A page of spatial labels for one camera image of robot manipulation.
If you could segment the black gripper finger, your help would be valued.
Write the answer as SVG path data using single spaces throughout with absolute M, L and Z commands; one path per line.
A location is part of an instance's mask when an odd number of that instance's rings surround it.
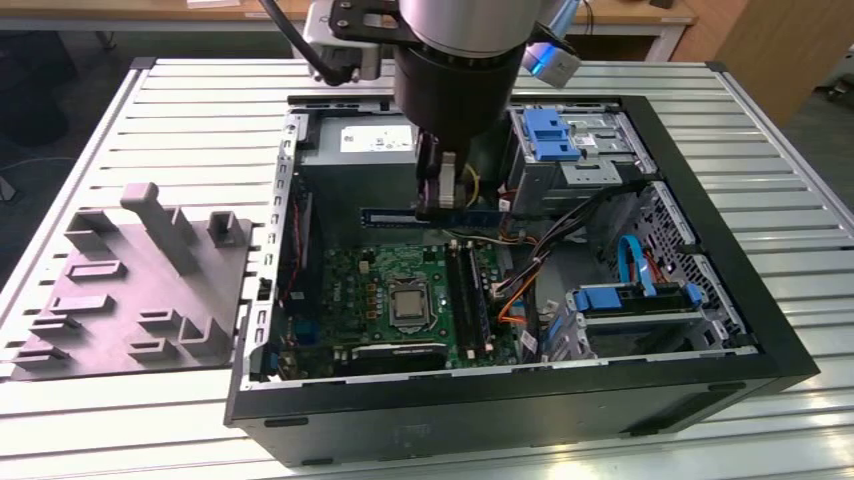
M 451 145 L 421 129 L 417 142 L 417 186 L 419 220 L 435 220 L 463 211 L 469 203 L 466 166 L 469 146 Z

